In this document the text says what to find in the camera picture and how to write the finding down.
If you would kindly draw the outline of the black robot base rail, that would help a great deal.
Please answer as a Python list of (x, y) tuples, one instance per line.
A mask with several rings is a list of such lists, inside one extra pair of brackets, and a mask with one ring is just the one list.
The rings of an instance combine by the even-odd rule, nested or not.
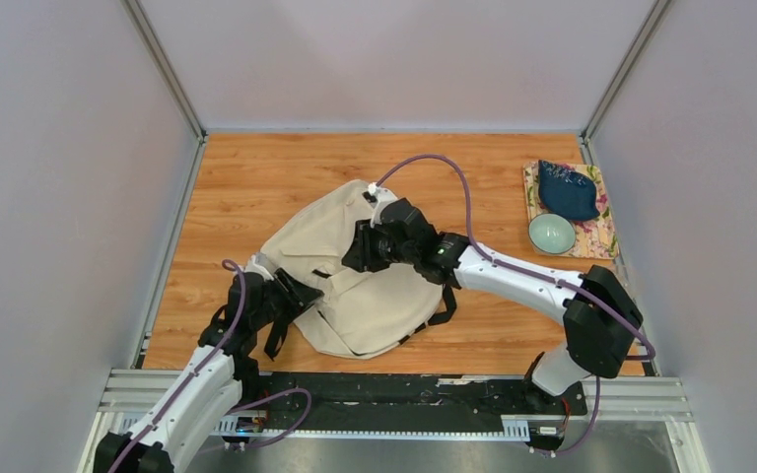
[(268, 403), (223, 417), (228, 442), (292, 435), (355, 438), (523, 440), (561, 437), (589, 413), (580, 384), (559, 397), (533, 391), (519, 375), (274, 372), (259, 379)]

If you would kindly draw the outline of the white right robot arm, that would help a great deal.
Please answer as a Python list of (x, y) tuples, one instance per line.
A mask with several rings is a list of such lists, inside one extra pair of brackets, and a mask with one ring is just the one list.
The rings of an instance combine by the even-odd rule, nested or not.
[(534, 412), (557, 405), (573, 384), (617, 377), (629, 356), (642, 315), (605, 267), (557, 270), (506, 256), (471, 236), (439, 232), (407, 199), (364, 192), (371, 209), (356, 221), (342, 258), (358, 272), (406, 265), (437, 286), (493, 294), (528, 306), (561, 325), (565, 340), (540, 354), (526, 374), (522, 398)]

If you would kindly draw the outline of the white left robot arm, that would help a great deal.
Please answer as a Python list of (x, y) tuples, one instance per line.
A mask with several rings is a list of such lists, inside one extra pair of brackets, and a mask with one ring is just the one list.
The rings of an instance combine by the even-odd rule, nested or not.
[(258, 362), (250, 355), (258, 331), (287, 328), (323, 292), (283, 269), (241, 267), (230, 259), (222, 266), (234, 275), (227, 302), (162, 397), (125, 433), (100, 440), (93, 471), (183, 472), (224, 416), (266, 404)]

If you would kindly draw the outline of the beige canvas backpack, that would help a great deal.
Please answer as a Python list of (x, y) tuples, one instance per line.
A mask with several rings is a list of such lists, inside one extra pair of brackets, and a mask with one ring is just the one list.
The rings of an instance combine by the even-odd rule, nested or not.
[(373, 212), (362, 196), (367, 186), (351, 180), (308, 204), (257, 251), (277, 269), (323, 291), (322, 300), (287, 329), (271, 328), (264, 347), (268, 358), (280, 353), (291, 325), (321, 354), (366, 360), (455, 314), (452, 288), (426, 281), (409, 265), (359, 273), (342, 264), (355, 223)]

